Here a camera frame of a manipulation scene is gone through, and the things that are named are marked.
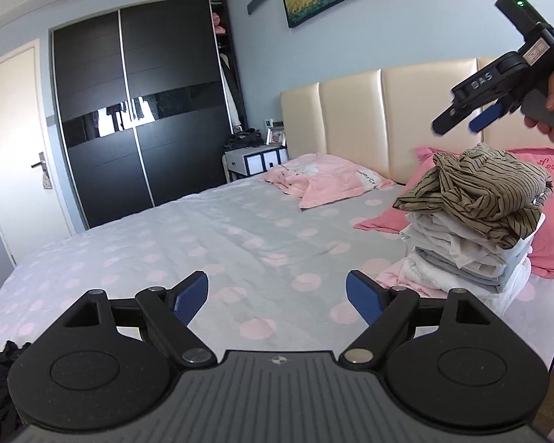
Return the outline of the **tan striped garment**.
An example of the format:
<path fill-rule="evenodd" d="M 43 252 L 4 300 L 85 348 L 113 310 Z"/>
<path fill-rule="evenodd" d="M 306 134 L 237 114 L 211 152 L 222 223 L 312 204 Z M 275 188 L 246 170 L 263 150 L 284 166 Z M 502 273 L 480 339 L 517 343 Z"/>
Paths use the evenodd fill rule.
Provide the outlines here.
<path fill-rule="evenodd" d="M 432 162 L 432 168 L 396 198 L 395 209 L 444 212 L 502 249 L 536 231 L 553 192 L 543 166 L 484 143 L 459 155 L 436 152 Z"/>

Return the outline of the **stack of folded clothes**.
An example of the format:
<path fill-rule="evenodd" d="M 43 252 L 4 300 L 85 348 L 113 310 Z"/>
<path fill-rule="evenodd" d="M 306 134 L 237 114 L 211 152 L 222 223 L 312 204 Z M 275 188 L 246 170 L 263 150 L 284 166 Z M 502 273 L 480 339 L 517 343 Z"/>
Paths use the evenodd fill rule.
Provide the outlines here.
<path fill-rule="evenodd" d="M 407 287 L 431 298 L 465 289 L 497 315 L 505 314 L 526 286 L 533 235 L 502 249 L 444 212 L 406 218 L 409 225 L 400 238 L 407 255 L 376 277 L 382 286 Z"/>

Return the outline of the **beige padded headboard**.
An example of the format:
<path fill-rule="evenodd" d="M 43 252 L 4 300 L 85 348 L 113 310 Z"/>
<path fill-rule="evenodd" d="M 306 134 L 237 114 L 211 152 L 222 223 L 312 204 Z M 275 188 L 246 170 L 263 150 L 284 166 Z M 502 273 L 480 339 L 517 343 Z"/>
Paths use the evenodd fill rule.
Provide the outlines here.
<path fill-rule="evenodd" d="M 549 147 L 550 140 L 508 114 L 483 132 L 462 121 L 444 136 L 432 121 L 451 103 L 451 89 L 490 63 L 468 58 L 371 70 L 285 91 L 281 108 L 288 154 L 327 153 L 405 183 L 420 164 L 415 150 L 428 146 L 460 154 L 485 142 L 494 148 Z"/>

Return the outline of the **grey pink-dotted bed sheet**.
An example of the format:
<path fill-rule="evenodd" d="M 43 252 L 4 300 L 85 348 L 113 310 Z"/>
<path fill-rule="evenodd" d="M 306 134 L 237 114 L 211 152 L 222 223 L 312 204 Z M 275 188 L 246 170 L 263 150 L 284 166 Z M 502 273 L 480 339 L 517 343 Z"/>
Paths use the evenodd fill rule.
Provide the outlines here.
<path fill-rule="evenodd" d="M 357 229 L 394 202 L 400 187 L 301 210 L 261 176 L 122 218 L 27 257 L 0 290 L 0 350 L 39 335 L 91 289 L 112 298 L 169 288 L 194 271 L 209 297 L 192 330 L 215 352 L 341 351 L 364 328 L 348 302 L 352 270 L 376 281 L 407 255 L 399 234 Z M 554 360 L 554 280 L 530 272 L 499 315 Z"/>

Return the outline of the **white door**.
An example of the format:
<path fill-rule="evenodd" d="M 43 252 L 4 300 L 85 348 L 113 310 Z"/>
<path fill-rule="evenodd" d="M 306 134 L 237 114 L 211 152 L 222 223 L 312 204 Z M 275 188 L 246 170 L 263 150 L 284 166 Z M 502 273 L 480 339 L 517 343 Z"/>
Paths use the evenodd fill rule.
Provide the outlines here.
<path fill-rule="evenodd" d="M 0 236 L 14 265 L 73 234 L 52 169 L 39 50 L 35 40 L 0 57 Z"/>

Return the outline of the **light pink pillow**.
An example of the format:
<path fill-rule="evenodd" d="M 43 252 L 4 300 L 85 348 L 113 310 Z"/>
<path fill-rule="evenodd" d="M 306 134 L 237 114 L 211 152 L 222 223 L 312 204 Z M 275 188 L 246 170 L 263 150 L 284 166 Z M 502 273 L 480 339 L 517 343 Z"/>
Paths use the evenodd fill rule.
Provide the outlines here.
<path fill-rule="evenodd" d="M 344 158 L 309 153 L 271 168 L 262 180 L 298 199 L 301 210 L 363 195 L 394 185 L 390 179 Z"/>

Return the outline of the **white nightstand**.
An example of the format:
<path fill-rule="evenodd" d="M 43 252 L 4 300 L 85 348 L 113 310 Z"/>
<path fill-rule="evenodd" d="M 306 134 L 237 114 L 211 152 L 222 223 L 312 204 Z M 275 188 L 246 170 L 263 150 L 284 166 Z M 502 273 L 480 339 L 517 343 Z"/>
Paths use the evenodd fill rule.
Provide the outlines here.
<path fill-rule="evenodd" d="M 223 155 L 228 183 L 265 173 L 287 161 L 287 149 L 279 145 L 246 147 L 227 151 Z"/>

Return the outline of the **black bag on nightstand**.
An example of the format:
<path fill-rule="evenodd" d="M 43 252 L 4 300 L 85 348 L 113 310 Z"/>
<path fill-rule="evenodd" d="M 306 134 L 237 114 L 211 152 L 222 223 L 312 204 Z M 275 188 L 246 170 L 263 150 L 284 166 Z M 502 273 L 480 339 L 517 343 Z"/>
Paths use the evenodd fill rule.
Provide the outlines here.
<path fill-rule="evenodd" d="M 264 145 L 261 132 L 255 128 L 241 130 L 231 135 L 224 145 L 225 151 L 233 151 L 249 147 Z"/>

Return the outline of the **black sliding wardrobe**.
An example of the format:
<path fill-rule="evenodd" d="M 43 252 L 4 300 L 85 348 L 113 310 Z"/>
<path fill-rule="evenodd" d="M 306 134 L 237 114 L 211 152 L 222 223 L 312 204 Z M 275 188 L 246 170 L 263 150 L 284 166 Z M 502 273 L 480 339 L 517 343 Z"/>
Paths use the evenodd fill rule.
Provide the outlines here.
<path fill-rule="evenodd" d="M 52 34 L 73 190 L 97 227 L 224 184 L 246 113 L 226 0 L 120 8 Z"/>

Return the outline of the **photo frame on nightstand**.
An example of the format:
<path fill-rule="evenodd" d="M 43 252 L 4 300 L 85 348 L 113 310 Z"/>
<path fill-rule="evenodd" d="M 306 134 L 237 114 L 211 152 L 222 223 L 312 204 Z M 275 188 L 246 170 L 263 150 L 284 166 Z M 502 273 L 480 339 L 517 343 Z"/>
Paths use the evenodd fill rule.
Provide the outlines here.
<path fill-rule="evenodd" d="M 267 145 L 284 146 L 286 144 L 286 134 L 283 128 L 269 128 L 267 130 Z"/>

